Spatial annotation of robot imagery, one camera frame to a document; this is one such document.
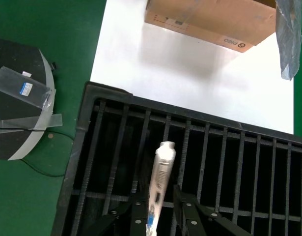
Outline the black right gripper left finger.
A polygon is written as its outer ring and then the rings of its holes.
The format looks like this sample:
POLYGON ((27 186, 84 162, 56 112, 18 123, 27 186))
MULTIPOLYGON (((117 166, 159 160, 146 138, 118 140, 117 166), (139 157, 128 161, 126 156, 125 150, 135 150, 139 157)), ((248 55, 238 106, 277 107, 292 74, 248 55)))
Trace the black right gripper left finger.
POLYGON ((93 236, 145 236, 147 193, 137 186, 127 197, 104 195, 102 216, 91 226, 93 236))

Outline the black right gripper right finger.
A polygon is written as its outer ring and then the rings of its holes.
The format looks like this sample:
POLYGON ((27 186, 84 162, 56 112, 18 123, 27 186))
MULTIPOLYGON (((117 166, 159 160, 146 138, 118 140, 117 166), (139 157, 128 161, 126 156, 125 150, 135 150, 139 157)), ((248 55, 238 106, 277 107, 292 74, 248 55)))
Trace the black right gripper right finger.
POLYGON ((181 191, 178 185, 173 190, 174 213, 183 236, 249 236, 250 233, 201 205, 196 196, 181 191))

